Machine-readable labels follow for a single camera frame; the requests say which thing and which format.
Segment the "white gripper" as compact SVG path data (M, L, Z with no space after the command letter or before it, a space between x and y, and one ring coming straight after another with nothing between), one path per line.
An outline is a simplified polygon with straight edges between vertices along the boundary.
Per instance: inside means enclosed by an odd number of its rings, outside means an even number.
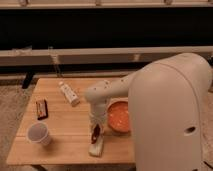
M96 126L99 126L100 132L104 132L104 126L106 122L107 104L106 103L96 103L90 105L90 129L94 132Z

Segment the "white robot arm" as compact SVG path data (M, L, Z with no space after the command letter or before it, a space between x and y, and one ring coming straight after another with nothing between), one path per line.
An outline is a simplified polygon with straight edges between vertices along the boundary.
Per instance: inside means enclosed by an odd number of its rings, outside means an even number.
M109 99L128 99L137 171L202 171L201 105L211 83L208 62L182 53L96 83L85 99L93 122L103 118Z

